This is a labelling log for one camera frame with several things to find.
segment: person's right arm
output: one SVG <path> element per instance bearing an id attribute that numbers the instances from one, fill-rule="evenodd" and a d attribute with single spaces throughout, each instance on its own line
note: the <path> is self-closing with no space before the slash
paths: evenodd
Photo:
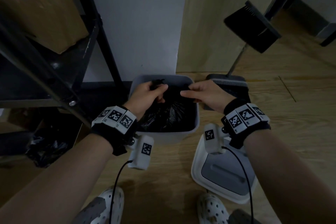
<path id="1" fill-rule="evenodd" d="M 212 81 L 182 91 L 220 113 L 234 97 Z M 258 130 L 244 141 L 253 170 L 282 223 L 336 223 L 336 196 L 271 130 Z"/>

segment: forearm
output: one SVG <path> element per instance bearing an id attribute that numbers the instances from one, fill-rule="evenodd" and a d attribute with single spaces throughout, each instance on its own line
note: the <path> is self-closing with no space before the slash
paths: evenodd
<path id="1" fill-rule="evenodd" d="M 0 209 L 2 223 L 70 223 L 112 156 L 104 138 L 90 134 Z"/>
<path id="2" fill-rule="evenodd" d="M 244 146 L 267 199 L 283 223 L 333 223 L 336 197 L 270 130 L 255 131 Z"/>

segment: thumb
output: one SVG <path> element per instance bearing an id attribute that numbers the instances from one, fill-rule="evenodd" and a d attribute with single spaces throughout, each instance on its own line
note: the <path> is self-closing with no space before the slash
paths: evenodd
<path id="1" fill-rule="evenodd" d="M 152 90 L 155 97 L 158 97 L 159 95 L 162 95 L 166 90 L 168 89 L 167 84 L 160 85 L 155 90 Z"/>
<path id="2" fill-rule="evenodd" d="M 181 91 L 181 96 L 185 98 L 196 98 L 202 100 L 203 92 L 193 91 L 193 90 L 183 90 Z"/>

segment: wooden door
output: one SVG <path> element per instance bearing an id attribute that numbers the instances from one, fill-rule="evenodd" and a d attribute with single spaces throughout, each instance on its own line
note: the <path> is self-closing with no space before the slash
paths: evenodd
<path id="1" fill-rule="evenodd" d="M 228 71 L 244 46 L 223 19 L 247 0 L 185 0 L 177 72 Z M 250 0 L 264 13 L 272 0 Z"/>

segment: garbage bag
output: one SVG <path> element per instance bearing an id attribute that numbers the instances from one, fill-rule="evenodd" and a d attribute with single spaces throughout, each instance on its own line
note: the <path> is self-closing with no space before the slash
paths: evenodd
<path id="1" fill-rule="evenodd" d="M 164 80 L 155 80 L 151 90 L 155 89 Z M 188 90 L 188 85 L 183 87 L 168 86 L 163 94 L 164 103 L 154 103 L 145 112 L 140 120 L 142 132 L 183 132 L 195 127 L 196 108 L 194 99 L 180 95 L 182 90 Z"/>
<path id="2" fill-rule="evenodd" d="M 41 128 L 33 136 L 26 155 L 34 161 L 37 167 L 48 167 L 66 153 L 69 144 L 60 141 L 60 133 L 53 128 Z"/>

